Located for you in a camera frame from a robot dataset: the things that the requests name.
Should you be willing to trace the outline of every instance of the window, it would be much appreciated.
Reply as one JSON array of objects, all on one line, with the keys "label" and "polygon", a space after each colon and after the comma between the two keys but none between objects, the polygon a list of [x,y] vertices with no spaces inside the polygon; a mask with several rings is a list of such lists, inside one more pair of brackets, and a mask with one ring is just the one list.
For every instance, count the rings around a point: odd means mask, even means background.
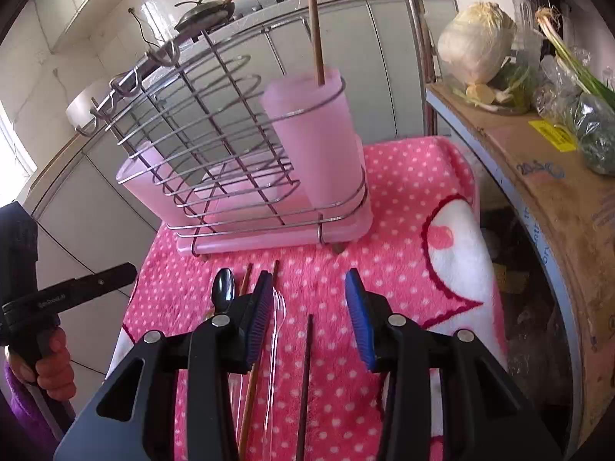
[{"label": "window", "polygon": [[17,138],[0,103],[0,206],[13,201],[35,171],[35,162]]}]

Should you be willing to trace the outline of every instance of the yellow label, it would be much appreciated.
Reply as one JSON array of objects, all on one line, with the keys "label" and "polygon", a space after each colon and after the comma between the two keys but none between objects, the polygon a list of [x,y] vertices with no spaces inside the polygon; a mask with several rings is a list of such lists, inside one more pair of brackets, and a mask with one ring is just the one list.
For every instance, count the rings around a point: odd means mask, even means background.
[{"label": "yellow label", "polygon": [[572,152],[576,150],[576,142],[564,128],[553,126],[543,119],[530,121],[530,125],[560,152]]}]

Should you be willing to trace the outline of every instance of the dish drying rack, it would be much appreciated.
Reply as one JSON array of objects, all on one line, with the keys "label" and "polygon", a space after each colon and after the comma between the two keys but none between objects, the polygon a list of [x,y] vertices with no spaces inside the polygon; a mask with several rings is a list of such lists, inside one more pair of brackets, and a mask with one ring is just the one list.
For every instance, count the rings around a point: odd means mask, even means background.
[{"label": "dish drying rack", "polygon": [[[258,104],[261,76],[245,72],[250,55],[225,53],[235,37],[214,44],[202,33],[204,40],[180,51],[192,35],[187,29],[150,50],[110,81],[100,104],[91,99],[92,121],[77,130],[115,135],[128,155],[118,183],[167,223],[184,254],[316,242],[341,252],[344,242],[367,233],[372,215],[365,163],[351,195],[314,207],[299,198],[301,180],[272,125],[333,102],[344,92],[343,78],[321,103],[269,119]],[[142,185],[146,198],[131,188]],[[164,200],[166,211],[151,200]]]}]

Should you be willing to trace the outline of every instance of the pink towel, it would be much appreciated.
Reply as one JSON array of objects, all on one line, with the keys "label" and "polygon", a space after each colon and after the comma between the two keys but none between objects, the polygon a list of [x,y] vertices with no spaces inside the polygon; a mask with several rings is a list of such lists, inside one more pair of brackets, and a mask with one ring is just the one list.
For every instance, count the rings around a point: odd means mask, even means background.
[{"label": "pink towel", "polygon": [[[296,449],[305,329],[314,314],[306,461],[373,460],[381,431],[379,383],[359,359],[344,298],[343,279],[357,267],[365,287],[389,299],[423,328],[451,334],[469,328],[503,364],[502,312],[493,268],[470,204],[472,172],[446,139],[409,139],[365,147],[374,223],[340,255],[303,246],[215,255],[206,263],[182,257],[166,227],[141,269],[124,329],[137,340],[150,329],[167,335],[194,329],[210,308],[213,277],[230,267],[238,283],[254,263],[281,268],[276,288],[287,306],[276,356],[273,441],[263,445],[269,375],[260,374],[252,417],[250,461],[290,460]],[[129,350],[120,342],[114,365]],[[269,362],[271,346],[261,362]],[[186,376],[180,377],[175,415],[175,459],[186,459]],[[442,413],[432,376],[432,459],[442,458]]]}]

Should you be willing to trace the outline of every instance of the stainless steel pole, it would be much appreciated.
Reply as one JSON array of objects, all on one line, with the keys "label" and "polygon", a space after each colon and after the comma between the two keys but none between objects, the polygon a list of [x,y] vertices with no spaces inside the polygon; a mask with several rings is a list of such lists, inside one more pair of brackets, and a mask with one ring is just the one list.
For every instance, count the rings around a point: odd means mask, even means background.
[{"label": "stainless steel pole", "polygon": [[435,81],[434,56],[432,54],[429,29],[425,20],[425,5],[423,0],[406,0],[410,24],[414,36],[419,74],[421,82],[421,100],[423,105],[423,129],[425,135],[436,135],[437,126],[434,109],[426,101],[425,87]]}]

